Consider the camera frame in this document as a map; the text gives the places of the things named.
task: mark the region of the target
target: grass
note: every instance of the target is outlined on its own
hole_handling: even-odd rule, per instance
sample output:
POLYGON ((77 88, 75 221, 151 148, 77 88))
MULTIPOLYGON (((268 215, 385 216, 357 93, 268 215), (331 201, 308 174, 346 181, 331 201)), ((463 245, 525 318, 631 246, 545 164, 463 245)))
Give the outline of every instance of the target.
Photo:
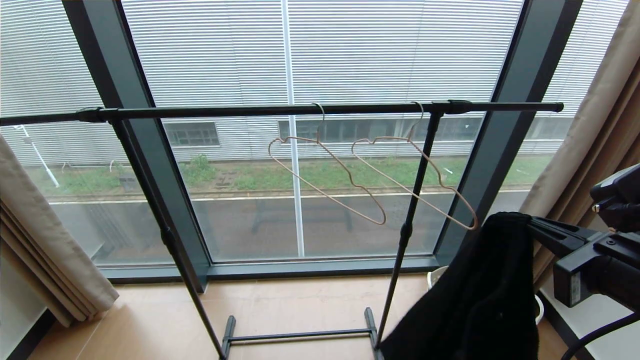
MULTIPOLYGON (((547 166, 551 156, 519 156, 514 161, 504 184, 531 185, 547 166)), ((415 180, 419 158, 376 158, 367 161, 399 183, 411 188, 415 180)), ((456 185, 467 164, 466 157, 436 158, 436 164, 448 185, 456 185)), ((345 166, 353 175, 356 184, 367 187, 397 187, 358 160, 344 160, 345 166)), ((182 178, 192 192, 220 191, 216 178, 220 174, 232 174, 230 185, 222 190, 290 190, 291 174, 271 161, 247 163, 209 163, 205 155, 195 156, 189 163, 179 164, 182 178)), ((124 193, 120 176, 132 176, 130 169, 115 166, 109 171, 104 168, 66 168, 52 169, 60 187, 56 188, 43 168, 27 170, 31 179, 46 195, 109 195, 124 193)), ((350 188, 351 183, 346 171, 335 161, 301 161, 300 174, 320 189, 350 188)), ((428 166, 424 184, 437 185, 437 174, 428 166)), ((303 189, 311 189, 301 182, 303 189)))

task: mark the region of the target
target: clothes rack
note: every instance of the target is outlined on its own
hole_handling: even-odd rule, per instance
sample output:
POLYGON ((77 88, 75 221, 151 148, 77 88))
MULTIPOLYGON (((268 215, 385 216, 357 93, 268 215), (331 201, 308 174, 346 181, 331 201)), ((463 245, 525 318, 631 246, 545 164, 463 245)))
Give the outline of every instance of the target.
MULTIPOLYGON (((326 114, 351 114, 351 113, 417 113, 424 110, 430 113, 427 135, 424 141, 423 152, 426 156, 431 155, 431 148, 435 140, 440 119, 446 114, 462 114, 470 111, 555 111, 563 109, 561 102, 471 102, 464 100, 448 100, 436 102, 424 102, 422 108, 415 103, 402 104, 327 104, 323 105, 326 114)), ((145 108, 145 109, 121 109, 121 108, 85 108, 71 113, 55 113, 46 115, 27 115, 16 117, 0 118, 2 126, 16 126, 39 123, 63 122, 80 120, 83 122, 109 122, 118 135, 122 146, 129 159, 136 159, 137 153, 134 144, 126 128, 122 127, 122 121, 126 119, 158 119, 158 118, 188 118, 188 117, 253 117, 253 116, 274 116, 274 115, 318 115, 318 106, 309 105, 282 105, 282 106, 240 106, 240 107, 206 107, 206 108, 145 108)), ((424 174, 428 162, 424 157, 420 158, 418 171, 413 186, 413 193, 420 195, 420 189, 424 180, 424 174)), ((170 254, 175 260, 185 285, 191 296, 200 318, 205 325, 209 337, 216 348, 221 360, 229 358, 230 348, 235 342, 282 340, 294 338, 331 337, 336 336, 368 336, 371 340, 371 347, 376 360, 383 360, 379 350, 391 301, 396 289, 398 276, 402 267, 404 252, 408 245, 413 230, 413 217, 417 207, 417 198, 411 197, 407 210, 406 220, 400 230, 400 240, 396 254, 396 260, 392 270, 391 280, 387 291, 387 298, 383 310, 380 330, 376 329, 371 308, 364 311, 366 327, 361 329, 341 329, 332 331, 295 332, 288 334, 266 334, 256 336, 234 336, 236 318, 231 315, 227 320, 227 326, 222 342, 218 340, 209 318, 204 310, 202 302, 198 297, 195 283, 190 276, 187 276, 187 268, 178 256, 178 247, 181 246, 175 238, 172 227, 167 221, 165 209, 157 203, 153 189, 150 188, 148 179, 140 178, 143 172, 137 172, 140 186, 148 199, 149 206, 156 215, 156 220, 160 226, 161 237, 167 246, 170 254)))

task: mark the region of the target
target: beige curtain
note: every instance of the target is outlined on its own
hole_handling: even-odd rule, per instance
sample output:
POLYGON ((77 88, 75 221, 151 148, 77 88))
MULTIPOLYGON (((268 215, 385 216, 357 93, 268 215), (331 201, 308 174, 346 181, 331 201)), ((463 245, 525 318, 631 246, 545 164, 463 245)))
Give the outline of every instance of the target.
POLYGON ((0 136, 0 254, 41 297, 60 323, 92 318, 118 293, 31 182, 0 136))
MULTIPOLYGON (((589 189, 640 162, 640 1, 629 1, 566 140, 520 211, 588 226, 589 189)), ((536 289, 551 274, 553 255, 534 249, 536 289)))

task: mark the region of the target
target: clothes hanger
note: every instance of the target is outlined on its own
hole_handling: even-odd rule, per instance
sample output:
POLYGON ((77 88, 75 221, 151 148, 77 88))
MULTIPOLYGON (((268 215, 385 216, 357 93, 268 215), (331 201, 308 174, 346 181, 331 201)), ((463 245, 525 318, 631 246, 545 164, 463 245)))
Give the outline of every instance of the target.
POLYGON ((417 104, 418 106, 420 106, 420 110, 421 110, 421 114, 420 114, 420 119, 418 121, 416 121, 416 123, 414 123, 411 126, 411 129, 409 130, 409 134, 406 138, 400 137, 400 136, 377 136, 376 138, 374 138, 373 140, 369 140, 368 138, 364 138, 364 139, 359 139, 354 141, 351 144, 351 153, 353 154, 353 156, 355 158, 357 158, 358 160, 360 160, 361 162, 363 162, 365 165, 367 165, 368 167, 372 168, 375 172, 379 173, 380 175, 386 177, 387 179, 391 180, 394 184, 400 186, 402 189, 404 189, 405 191, 407 191, 408 193, 410 193, 413 197, 415 197, 416 199, 422 201, 423 203, 427 204, 428 206, 430 206, 431 208, 433 208, 435 211, 439 212, 440 214, 444 215, 444 217, 447 217, 449 220, 455 222, 456 224, 464 227, 467 230, 476 230, 478 228, 478 217, 476 215, 476 212, 474 211, 474 209, 471 207, 471 205, 469 204, 469 202, 464 198, 464 196, 462 196, 462 194, 460 192, 458 192, 457 189, 455 189, 453 186, 448 186, 448 185, 444 185, 442 183, 442 173, 440 172, 440 169, 438 168, 438 166, 433 162, 433 160, 431 160, 431 158, 429 158, 429 156, 427 156, 426 154, 424 154, 424 152, 420 149, 420 147, 418 145, 416 145, 413 140, 411 140, 411 137, 413 136, 413 130, 414 128, 420 124, 420 122, 422 122, 422 119, 424 118, 424 108, 422 107, 422 104, 417 102, 417 101, 412 101, 413 103, 417 104), (418 150, 420 152, 420 154, 422 155, 423 158, 425 158, 430 164, 431 166, 433 166, 433 168, 436 170, 436 173, 438 174, 438 183, 440 184, 440 187, 451 190, 452 192, 454 192, 459 198, 460 200, 462 200, 462 203, 464 203, 464 205, 467 207, 467 209, 469 209, 469 211, 471 211, 471 214, 474 218, 474 223, 472 226, 468 226, 462 222, 460 222, 459 220, 455 219, 454 217, 450 216, 449 214, 445 213, 444 211, 442 211, 441 209, 439 209, 437 206, 433 205, 432 203, 428 202, 427 200, 423 199, 421 196, 419 195, 415 195, 413 193, 412 190, 410 190, 409 188, 407 188, 406 186, 402 185, 401 183, 398 183, 395 179, 393 179, 392 177, 390 177, 389 175, 386 175, 384 172, 378 170, 375 166, 371 165, 370 163, 368 163, 366 160, 364 160, 363 158, 361 158, 358 154, 355 153, 355 146, 358 143, 367 143, 369 145, 373 145, 376 142, 378 142, 379 140, 402 140, 402 141, 406 141, 408 143, 410 143, 416 150, 418 150))
POLYGON ((288 172, 290 172, 293 176, 297 177, 298 179, 300 179, 301 181, 303 181, 305 184, 311 186, 315 191, 321 193, 322 195, 324 195, 327 199, 335 202, 336 204, 342 206, 343 208, 349 210, 350 212, 364 218, 365 220, 368 220, 374 224, 377 225, 383 225, 385 222, 387 222, 387 213, 385 212, 384 208, 382 208, 382 205, 378 202, 378 200, 373 196, 373 194, 369 191, 369 189, 367 189, 365 186, 360 185, 360 184, 356 184, 353 182, 353 176, 351 175, 351 171, 349 171, 349 169, 347 168, 347 166, 345 166, 345 164, 338 159, 338 157, 336 157, 336 155, 334 155, 331 150, 327 149, 326 146, 324 146, 324 144, 320 141, 320 127, 322 126, 323 122, 324 122, 324 108, 322 107, 322 105, 313 102, 313 105, 316 105, 318 108, 320 108, 320 111, 322 112, 322 120, 320 120, 320 124, 318 124, 318 128, 316 131, 316 138, 315 139, 309 139, 309 138, 302 138, 299 136, 287 136, 286 138, 282 139, 280 137, 275 138, 272 142, 269 143, 269 147, 267 148, 267 151, 269 153, 269 157, 271 159, 273 159, 274 161, 276 161, 278 164, 280 164, 281 167, 284 167, 284 169, 286 169, 288 172), (291 170, 290 168, 287 167, 287 165, 284 165, 280 160, 276 159, 272 154, 271 154, 271 146, 276 143, 276 142, 280 142, 280 143, 286 143, 289 139, 297 139, 297 140, 302 140, 302 141, 306 141, 306 142, 312 142, 312 143, 316 143, 318 145, 320 145, 329 155, 331 155, 331 157, 338 162, 338 164, 340 164, 340 166, 342 166, 342 168, 344 169, 344 171, 347 172, 347 175, 349 176, 349 182, 351 183, 351 185, 353 185, 356 188, 360 188, 362 190, 364 190, 365 192, 367 192, 367 194, 369 195, 369 197, 376 203, 377 207, 380 209, 380 211, 382 212, 382 221, 377 221, 371 217, 368 217, 367 215, 359 212, 358 210, 345 205, 344 203, 338 201, 335 197, 332 197, 331 195, 327 194, 326 192, 320 190, 318 187, 316 187, 315 185, 313 185, 312 183, 308 182, 306 179, 304 179, 303 177, 301 177, 300 175, 296 174, 295 172, 293 172, 293 170, 291 170))

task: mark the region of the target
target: white pole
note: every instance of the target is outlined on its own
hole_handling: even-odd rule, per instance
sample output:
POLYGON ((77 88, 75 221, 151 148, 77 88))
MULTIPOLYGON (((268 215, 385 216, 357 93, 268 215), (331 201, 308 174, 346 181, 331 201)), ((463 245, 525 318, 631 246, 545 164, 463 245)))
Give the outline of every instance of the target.
POLYGON ((40 155, 40 151, 38 151, 38 148, 36 147, 36 144, 33 142, 32 139, 30 139, 29 133, 27 133, 27 128, 24 125, 18 125, 18 127, 22 128, 22 131, 24 132, 24 136, 27 139, 29 139, 29 142, 31 143, 31 146, 33 146, 33 150, 35 150, 36 155, 38 156, 38 159, 40 159, 40 162, 42 163, 42 166, 44 166, 44 169, 47 171, 47 174, 49 175, 49 178, 51 178, 51 181, 53 181, 53 185, 55 185, 57 188, 59 188, 60 184, 59 184, 58 180, 56 180, 56 177, 51 172, 51 169, 49 169, 49 167, 47 166, 47 163, 44 162, 44 159, 42 158, 42 155, 40 155))
MULTIPOLYGON (((282 7, 282 34, 284 39, 284 63, 285 74, 287 77, 287 103, 293 105, 293 69, 291 65, 291 38, 289 36, 289 3, 287 0, 281 0, 282 7)), ((296 132, 296 116, 289 116, 289 135, 297 136, 296 132)), ((296 139, 290 139, 291 142, 291 170, 294 174, 300 175, 300 166, 298 164, 298 142, 296 139)), ((305 237, 302 231, 302 198, 300 196, 300 179, 293 177, 293 203, 296 210, 296 238, 298 239, 298 256, 305 255, 305 237)))

